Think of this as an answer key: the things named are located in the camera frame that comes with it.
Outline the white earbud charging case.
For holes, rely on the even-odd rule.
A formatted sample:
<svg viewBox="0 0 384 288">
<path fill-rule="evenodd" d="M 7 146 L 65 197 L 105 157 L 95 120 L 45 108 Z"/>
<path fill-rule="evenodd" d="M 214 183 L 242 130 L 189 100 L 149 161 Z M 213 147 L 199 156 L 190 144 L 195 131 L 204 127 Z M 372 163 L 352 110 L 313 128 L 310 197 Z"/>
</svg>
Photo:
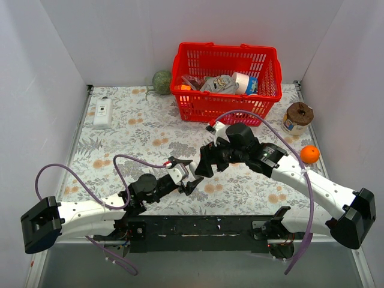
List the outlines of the white earbud charging case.
<svg viewBox="0 0 384 288">
<path fill-rule="evenodd" d="M 188 165 L 188 168 L 189 168 L 189 170 L 190 170 L 190 172 L 191 172 L 192 174 L 195 174 L 195 171 L 196 171 L 196 169 L 197 169 L 197 166 L 198 166 L 198 164 L 197 164 L 196 162 L 194 162 L 194 161 L 192 161 L 192 162 Z"/>
</svg>

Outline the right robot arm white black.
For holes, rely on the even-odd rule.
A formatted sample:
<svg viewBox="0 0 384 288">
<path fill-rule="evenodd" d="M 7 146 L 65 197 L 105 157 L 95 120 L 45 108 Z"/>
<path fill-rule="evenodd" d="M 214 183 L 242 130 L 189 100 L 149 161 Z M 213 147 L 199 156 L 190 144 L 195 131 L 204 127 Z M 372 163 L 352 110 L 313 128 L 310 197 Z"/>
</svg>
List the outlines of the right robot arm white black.
<svg viewBox="0 0 384 288">
<path fill-rule="evenodd" d="M 232 163 L 244 163 L 250 170 L 290 186 L 320 206 L 316 211 L 292 211 L 280 208 L 265 224 L 256 228 L 256 235 L 269 239 L 309 230 L 313 234 L 333 237 L 341 245 L 357 250 L 376 220 L 374 194 L 343 187 L 308 169 L 286 150 L 262 143 L 250 127 L 243 123 L 225 126 L 220 122 L 206 128 L 213 142 L 201 147 L 195 174 L 211 178 L 213 166 L 226 170 Z"/>
</svg>

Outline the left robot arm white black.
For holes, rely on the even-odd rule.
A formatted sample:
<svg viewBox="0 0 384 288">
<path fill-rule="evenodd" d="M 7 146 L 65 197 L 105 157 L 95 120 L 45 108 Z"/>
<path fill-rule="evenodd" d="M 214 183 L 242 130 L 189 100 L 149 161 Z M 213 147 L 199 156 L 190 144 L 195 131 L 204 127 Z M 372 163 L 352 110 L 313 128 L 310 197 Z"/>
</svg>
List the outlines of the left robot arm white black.
<svg viewBox="0 0 384 288">
<path fill-rule="evenodd" d="M 82 202 L 40 197 L 20 218 L 25 253 L 39 253 L 58 241 L 83 236 L 110 235 L 115 240 L 123 239 L 128 232 L 124 217 L 145 212 L 146 203 L 158 203 L 175 190 L 188 196 L 203 180 L 196 174 L 197 164 L 191 160 L 170 157 L 163 168 L 166 175 L 156 178 L 145 173 L 126 184 L 123 191 L 101 199 L 94 194 Z"/>
</svg>

